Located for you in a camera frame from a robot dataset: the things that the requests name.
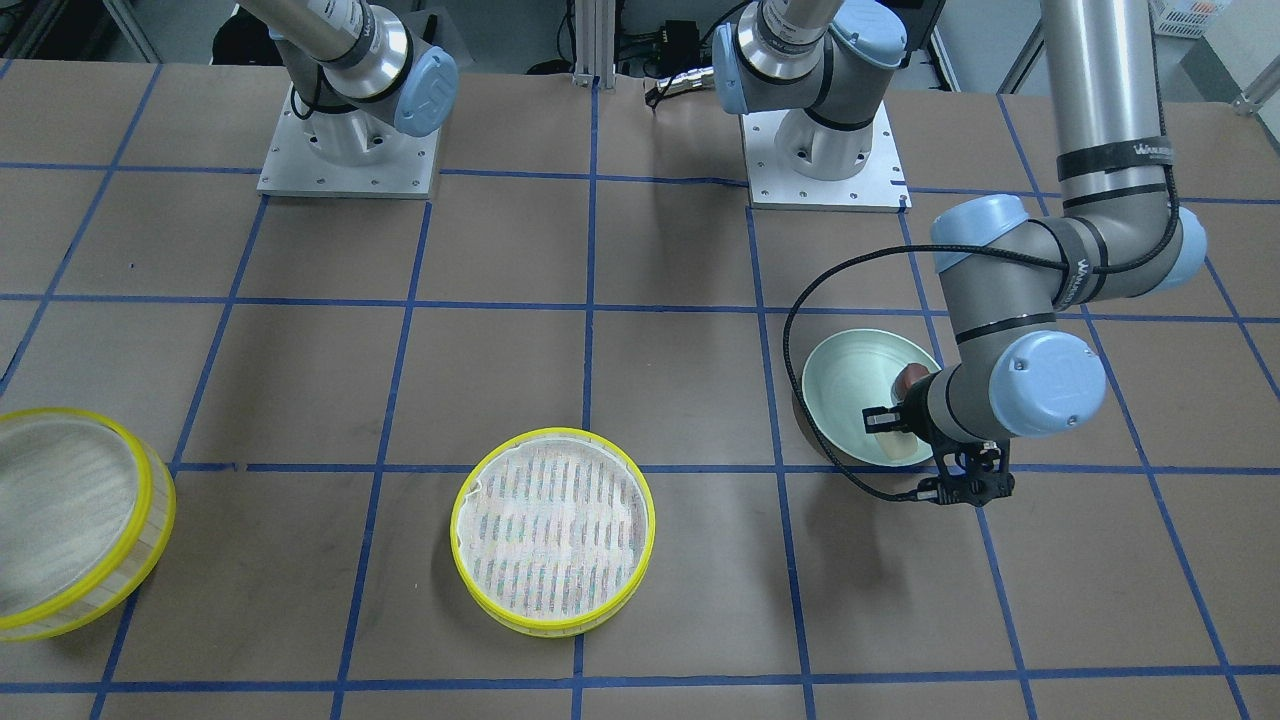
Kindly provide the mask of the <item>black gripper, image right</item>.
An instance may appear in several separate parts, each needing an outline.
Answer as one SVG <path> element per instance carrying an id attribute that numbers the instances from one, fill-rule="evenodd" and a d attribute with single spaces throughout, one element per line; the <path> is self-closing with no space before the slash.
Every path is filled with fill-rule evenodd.
<path id="1" fill-rule="evenodd" d="M 869 436 L 897 432 L 914 434 L 904 404 L 864 407 L 861 419 Z M 1012 495 L 1015 478 L 1009 468 L 1010 441 L 961 443 L 938 439 L 931 443 L 938 474 L 918 484 L 918 500 L 940 506 L 968 503 L 983 507 L 995 498 Z"/>

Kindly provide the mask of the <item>silver robot arm, image right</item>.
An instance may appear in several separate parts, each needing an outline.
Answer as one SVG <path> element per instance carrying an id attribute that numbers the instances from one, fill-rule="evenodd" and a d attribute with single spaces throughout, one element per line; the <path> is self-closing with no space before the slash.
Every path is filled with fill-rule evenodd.
<path id="1" fill-rule="evenodd" d="M 908 434 L 937 473 L 892 493 L 867 484 L 819 429 L 791 357 L 783 368 L 805 423 L 837 471 L 891 503 L 983 506 L 1012 493 L 1010 443 L 1070 430 L 1096 415 L 1105 365 L 1057 314 L 1188 282 L 1207 237 L 1181 206 L 1146 1 L 1043 1 L 1059 138 L 1062 215 L 1032 218 L 1009 193 L 940 215 L 934 255 L 960 360 L 932 372 L 905 363 L 859 380 L 888 401 L 863 407 L 855 436 Z M 710 33 L 721 106 L 782 115 L 773 147 L 810 181 L 865 169 L 874 119 L 906 51 L 900 18 L 877 1 L 749 1 Z"/>

